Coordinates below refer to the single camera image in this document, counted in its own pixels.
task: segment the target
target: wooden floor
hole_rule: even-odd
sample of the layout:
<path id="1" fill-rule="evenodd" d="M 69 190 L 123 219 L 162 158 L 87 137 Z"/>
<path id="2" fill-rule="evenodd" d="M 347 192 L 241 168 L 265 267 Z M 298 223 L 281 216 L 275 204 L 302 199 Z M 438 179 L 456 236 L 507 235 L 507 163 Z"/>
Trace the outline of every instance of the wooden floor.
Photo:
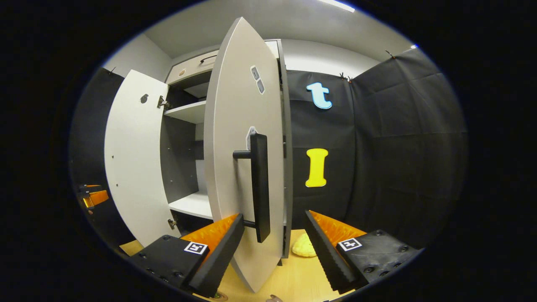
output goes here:
<path id="1" fill-rule="evenodd" d="M 305 232 L 303 229 L 291 231 L 291 247 L 298 237 Z M 271 294 L 276 295 L 283 302 L 323 302 L 352 292 L 338 294 L 337 291 L 332 291 L 317 256 L 306 258 L 289 252 L 289 258 L 282 259 L 282 263 L 283 266 L 276 267 L 257 293 L 247 289 L 235 270 L 229 265 L 218 291 L 228 296 L 229 302 L 265 302 L 271 298 Z"/>

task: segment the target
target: open cabinet door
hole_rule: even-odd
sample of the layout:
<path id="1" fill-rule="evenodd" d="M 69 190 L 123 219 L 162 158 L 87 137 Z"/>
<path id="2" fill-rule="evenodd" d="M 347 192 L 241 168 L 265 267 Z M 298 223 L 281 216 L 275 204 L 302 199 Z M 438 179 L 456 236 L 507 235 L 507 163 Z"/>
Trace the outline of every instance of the open cabinet door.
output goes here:
<path id="1" fill-rule="evenodd" d="M 270 216 L 270 233 L 259 243 L 256 229 L 245 228 L 231 261 L 253 292 L 268 279 L 283 251 L 284 148 L 279 81 L 277 60 L 266 43 L 244 18 L 236 19 L 222 42 L 209 82 L 205 173 L 215 221 L 236 213 L 243 213 L 244 220 L 256 221 L 251 160 L 234 159 L 233 152 L 247 150 L 251 126 L 266 136 L 270 210 L 258 215 L 264 222 Z"/>
<path id="2" fill-rule="evenodd" d="M 131 70 L 119 88 L 106 123 L 104 156 L 112 199 L 144 247 L 163 235 L 180 237 L 164 193 L 160 137 L 168 86 Z"/>

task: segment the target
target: black curtain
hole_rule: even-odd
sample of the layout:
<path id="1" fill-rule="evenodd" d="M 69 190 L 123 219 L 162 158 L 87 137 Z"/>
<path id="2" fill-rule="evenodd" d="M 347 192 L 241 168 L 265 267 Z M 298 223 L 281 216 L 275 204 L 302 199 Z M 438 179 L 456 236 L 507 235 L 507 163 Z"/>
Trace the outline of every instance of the black curtain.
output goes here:
<path id="1" fill-rule="evenodd" d="M 73 185 L 98 184 L 108 189 L 104 167 L 106 121 L 123 77 L 100 68 L 82 93 L 69 134 L 69 165 Z M 101 238 L 113 249 L 135 238 L 127 228 L 108 190 L 109 200 L 98 204 L 84 215 Z"/>
<path id="2" fill-rule="evenodd" d="M 356 165 L 344 221 L 424 247 L 462 189 L 467 129 L 457 97 L 419 49 L 378 64 L 350 86 Z"/>
<path id="3" fill-rule="evenodd" d="M 303 229 L 305 210 L 343 220 L 354 175 L 354 116 L 350 87 L 338 76 L 290 70 L 287 72 L 293 135 L 293 226 Z M 306 86 L 320 82 L 329 89 L 325 99 L 332 107 L 314 105 Z M 306 187 L 310 158 L 306 151 L 328 151 L 324 162 L 326 185 Z"/>

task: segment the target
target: white shelf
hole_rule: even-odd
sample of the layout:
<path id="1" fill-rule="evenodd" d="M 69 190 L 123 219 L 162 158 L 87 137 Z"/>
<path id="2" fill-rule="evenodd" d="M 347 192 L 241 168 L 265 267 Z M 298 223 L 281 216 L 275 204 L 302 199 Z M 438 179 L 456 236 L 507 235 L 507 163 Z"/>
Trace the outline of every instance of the white shelf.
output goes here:
<path id="1" fill-rule="evenodd" d="M 207 101 L 177 107 L 171 110 L 164 111 L 164 115 L 173 117 L 176 119 L 184 120 L 189 123 L 199 124 L 203 123 L 205 119 L 205 103 Z"/>
<path id="2" fill-rule="evenodd" d="M 207 193 L 196 192 L 169 204 L 170 209 L 197 217 L 212 219 Z"/>

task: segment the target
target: cabinet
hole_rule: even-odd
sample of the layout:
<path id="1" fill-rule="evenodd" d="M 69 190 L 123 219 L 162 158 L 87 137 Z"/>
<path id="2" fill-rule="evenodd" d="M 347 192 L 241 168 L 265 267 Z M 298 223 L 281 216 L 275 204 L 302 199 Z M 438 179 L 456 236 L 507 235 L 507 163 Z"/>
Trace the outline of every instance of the cabinet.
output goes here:
<path id="1" fill-rule="evenodd" d="M 231 262 L 254 292 L 289 251 L 291 125 L 281 53 L 279 40 L 264 41 L 239 18 L 219 50 L 176 65 L 166 83 L 131 70 L 105 134 L 111 194 L 143 246 L 164 234 L 181 236 L 168 224 L 172 211 L 214 221 L 235 213 L 254 223 L 257 215 L 270 218 L 262 242 L 256 229 L 245 229 Z M 252 126 L 267 137 L 270 210 L 264 213 L 252 202 L 251 160 L 233 158 L 247 150 Z"/>

